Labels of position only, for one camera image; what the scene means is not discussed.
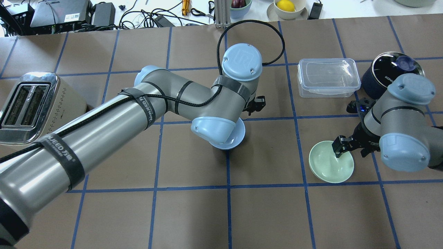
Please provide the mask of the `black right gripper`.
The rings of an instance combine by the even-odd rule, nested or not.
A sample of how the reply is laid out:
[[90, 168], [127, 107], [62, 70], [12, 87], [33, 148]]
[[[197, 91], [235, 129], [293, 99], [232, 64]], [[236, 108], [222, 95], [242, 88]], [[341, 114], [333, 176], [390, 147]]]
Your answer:
[[372, 106], [375, 104], [372, 99], [359, 99], [350, 101], [346, 111], [351, 114], [358, 114], [360, 123], [356, 126], [350, 137], [337, 137], [332, 143], [332, 149], [336, 158], [340, 158], [344, 153], [361, 148], [361, 156], [365, 158], [375, 151], [380, 152], [380, 136], [370, 132], [364, 124], [364, 118], [370, 114]]

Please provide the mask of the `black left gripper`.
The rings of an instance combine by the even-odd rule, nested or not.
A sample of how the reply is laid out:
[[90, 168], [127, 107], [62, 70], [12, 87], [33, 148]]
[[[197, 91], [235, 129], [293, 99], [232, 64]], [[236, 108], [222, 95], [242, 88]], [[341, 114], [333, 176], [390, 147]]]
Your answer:
[[252, 99], [243, 109], [243, 112], [247, 112], [250, 116], [254, 112], [261, 112], [266, 106], [266, 98], [264, 95], [257, 96]]

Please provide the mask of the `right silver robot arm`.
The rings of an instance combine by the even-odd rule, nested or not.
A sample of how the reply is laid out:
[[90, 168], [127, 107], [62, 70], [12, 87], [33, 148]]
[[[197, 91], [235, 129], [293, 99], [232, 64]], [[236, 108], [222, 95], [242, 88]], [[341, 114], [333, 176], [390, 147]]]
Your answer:
[[384, 165], [397, 171], [442, 171], [442, 127], [429, 126], [425, 119], [426, 105], [435, 94], [430, 80], [407, 73], [397, 77], [379, 99], [351, 101], [346, 110], [358, 114], [360, 123], [351, 136], [334, 140], [334, 156], [356, 149], [361, 149], [362, 157], [379, 151]]

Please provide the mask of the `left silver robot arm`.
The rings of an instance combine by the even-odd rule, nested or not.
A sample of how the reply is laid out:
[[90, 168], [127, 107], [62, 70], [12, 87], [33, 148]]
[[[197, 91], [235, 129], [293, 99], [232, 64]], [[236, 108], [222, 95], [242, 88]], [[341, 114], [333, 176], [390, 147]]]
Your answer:
[[260, 111], [256, 97], [262, 56], [250, 44], [223, 55], [212, 87], [146, 66], [134, 87], [76, 118], [30, 146], [1, 159], [1, 248], [13, 249], [29, 233], [34, 216], [84, 180], [96, 166], [167, 112], [191, 120], [191, 132], [229, 150], [245, 137], [243, 111]]

